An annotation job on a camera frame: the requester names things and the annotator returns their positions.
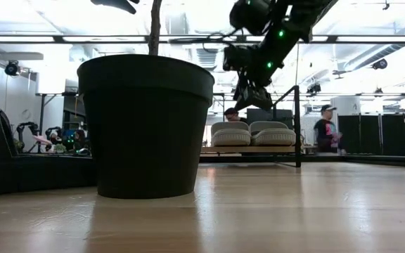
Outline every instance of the security camera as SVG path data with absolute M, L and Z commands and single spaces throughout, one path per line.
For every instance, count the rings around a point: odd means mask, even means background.
M 382 94 L 382 93 L 384 93 L 384 91 L 383 91 L 382 88 L 376 88 L 376 90 L 374 91 L 374 93 L 375 93 L 375 94 Z M 382 97 L 382 96 L 375 95 L 374 97 L 375 97 L 375 98 L 380 98 L 380 97 Z
M 387 66 L 388 66 L 387 61 L 386 61 L 385 59 L 382 59 L 382 60 L 379 60 L 379 61 L 373 63 L 371 67 L 372 67 L 374 70 L 383 70 L 383 69 L 385 69 Z
M 18 61 L 17 60 L 10 60 L 6 66 L 6 69 L 4 69 L 4 72 L 11 77 L 17 77 L 20 75 L 21 68 L 18 66 Z

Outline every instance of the ceiling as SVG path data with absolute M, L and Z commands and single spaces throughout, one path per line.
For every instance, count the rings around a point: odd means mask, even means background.
M 0 34 L 62 34 L 62 35 L 146 35 L 149 33 L 150 5 L 142 0 L 137 14 L 103 6 L 94 6 L 90 0 L 0 0 Z M 234 0 L 163 0 L 161 34 L 209 34 L 228 32 L 229 12 Z M 331 11 L 314 27 L 314 34 L 338 35 L 403 35 L 405 34 L 405 0 L 388 0 L 390 7 L 383 10 L 385 0 L 339 0 Z M 160 54 L 180 58 L 212 71 L 217 80 L 214 92 L 231 93 L 236 85 L 234 72 L 223 72 L 223 46 L 205 52 L 201 45 L 161 45 Z M 147 53 L 145 44 L 75 44 L 20 45 L 0 44 L 0 53 L 37 52 L 45 58 L 58 50 L 70 51 L 62 60 L 66 65 L 68 84 L 76 85 L 76 67 L 82 60 L 119 54 Z M 374 70 L 371 64 L 384 58 L 388 67 Z M 45 60 L 20 60 L 24 67 L 34 71 L 45 65 Z M 384 92 L 405 92 L 405 45 L 358 44 L 300 44 L 285 59 L 285 67 L 277 70 L 272 93 L 284 93 L 292 85 L 301 90 L 320 84 L 322 92 L 371 93 L 377 87 Z M 349 71 L 342 79 L 333 71 Z M 311 103 L 329 97 L 308 98 Z M 402 103 L 400 96 L 387 98 L 387 103 Z

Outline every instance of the t-shirt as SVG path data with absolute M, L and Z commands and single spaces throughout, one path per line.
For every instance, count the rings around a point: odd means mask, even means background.
M 326 119 L 320 119 L 314 126 L 318 152 L 336 153 L 338 150 L 338 140 L 334 139 L 337 133 L 335 124 Z

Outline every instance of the fluorescent light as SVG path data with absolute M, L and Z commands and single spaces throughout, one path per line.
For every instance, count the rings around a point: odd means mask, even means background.
M 225 44 L 205 44 L 204 48 L 206 49 L 223 49 L 227 47 Z M 182 45 L 182 49 L 198 49 L 203 48 L 202 44 L 184 44 Z
M 262 42 L 265 39 L 265 36 L 248 36 L 246 37 L 248 42 Z
M 0 36 L 0 43 L 4 42 L 54 42 L 53 37 L 28 37 L 28 36 Z
M 68 42 L 88 42 L 88 41 L 101 41 L 101 42 L 118 42 L 118 41 L 128 41 L 128 42 L 145 42 L 144 37 L 63 37 L 64 41 Z
M 350 41 L 352 43 L 354 42 L 386 42 L 388 41 L 389 43 L 392 43 L 392 41 L 397 41 L 397 42 L 405 42 L 405 36 L 339 36 L 337 38 L 338 42 L 345 42 L 345 41 Z
M 319 42 L 319 41 L 327 41 L 328 36 L 313 36 L 312 41 Z
M 300 96 L 355 96 L 356 93 L 300 93 Z

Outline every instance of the wooden platform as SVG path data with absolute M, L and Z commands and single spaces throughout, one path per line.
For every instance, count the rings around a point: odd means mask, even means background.
M 0 196 L 0 253 L 405 253 L 405 168 L 201 167 L 195 192 Z
M 202 147 L 201 153 L 293 153 L 295 147 Z

